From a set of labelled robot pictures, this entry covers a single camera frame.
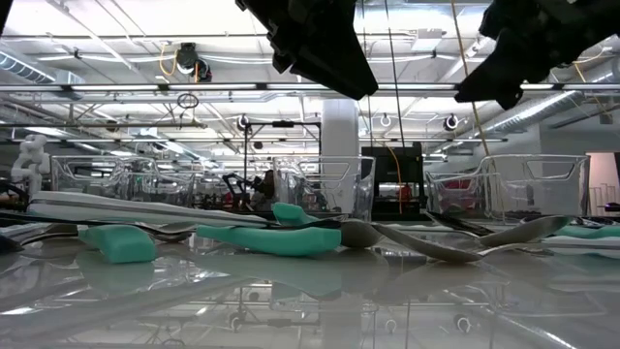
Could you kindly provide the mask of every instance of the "person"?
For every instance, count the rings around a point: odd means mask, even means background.
[[[254,211],[271,211],[274,196],[275,182],[273,180],[273,170],[269,170],[264,173],[263,182],[257,186],[250,207]]]

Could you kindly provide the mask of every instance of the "white table surface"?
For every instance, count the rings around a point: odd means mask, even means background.
[[[191,244],[151,264],[108,265],[60,240],[28,251],[47,259],[1,257],[0,348],[619,347],[618,260],[507,252],[449,266],[390,249],[291,259]]]

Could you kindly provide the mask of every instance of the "spoon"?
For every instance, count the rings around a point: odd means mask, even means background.
[[[432,219],[433,222],[439,225],[452,228],[455,231],[460,231],[461,233],[473,233],[477,237],[486,237],[488,235],[495,234],[495,232],[490,229],[484,228],[483,226],[466,222],[458,218],[450,217],[446,214],[427,211],[426,216],[428,216],[428,218]]]
[[[569,224],[571,218],[563,217],[563,216],[551,216],[545,217],[539,220],[536,220],[532,223],[538,222],[536,225],[529,225],[529,230],[537,231],[538,238],[544,235],[552,234],[553,232],[561,229],[562,227]],[[438,244],[435,242],[431,242],[425,239],[416,238],[412,236],[408,236],[403,234],[397,230],[392,228],[382,226],[382,225],[373,225],[375,230],[384,235],[385,237],[398,242],[406,247],[409,247],[427,257],[431,257],[434,259],[438,259],[445,262],[451,263],[470,263],[481,260],[482,258],[488,256],[491,253],[513,250],[517,248],[581,248],[581,245],[577,244],[560,244],[560,243],[524,243],[524,240],[521,242],[514,242],[509,244],[504,244],[497,247],[492,247],[489,249],[475,249],[475,250],[461,250],[449,246],[445,246],[442,244]],[[617,249],[617,247],[611,248],[603,248],[603,249]]]
[[[451,218],[445,216],[444,214],[435,213],[435,212],[426,212],[426,214],[435,222],[439,224],[443,224],[442,222],[452,222],[454,224],[450,224],[450,228],[456,229],[456,226],[460,225],[462,228],[459,233],[467,235],[469,237],[474,238],[479,244],[484,245],[486,247],[497,247],[511,243],[520,243],[536,240],[539,238],[546,238],[558,230],[564,228],[568,224],[571,223],[572,219],[569,217],[563,216],[549,216],[539,218],[534,221],[530,221],[521,225],[518,225],[514,228],[505,230],[503,232],[494,233],[491,230],[488,230],[484,227],[478,226],[473,223],[464,222],[460,219]],[[465,229],[472,228],[475,232],[467,232]]]

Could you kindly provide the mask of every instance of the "plastic bin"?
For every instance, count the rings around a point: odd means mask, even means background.
[[[535,215],[583,216],[588,175],[588,156],[489,156],[472,174],[427,173],[427,208],[505,223]]]
[[[371,220],[375,159],[372,157],[279,157],[273,159],[276,200],[308,214],[346,213]]]
[[[51,190],[126,201],[190,206],[193,175],[160,174],[152,159],[112,156],[54,156]]]

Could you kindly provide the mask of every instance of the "white robot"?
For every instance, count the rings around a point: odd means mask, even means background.
[[[22,182],[28,179],[28,194],[33,195],[41,191],[43,181],[42,175],[49,174],[49,154],[44,152],[47,143],[46,136],[29,135],[26,142],[19,145],[19,157],[11,169],[11,180],[13,183]],[[31,162],[27,169],[23,166]]]

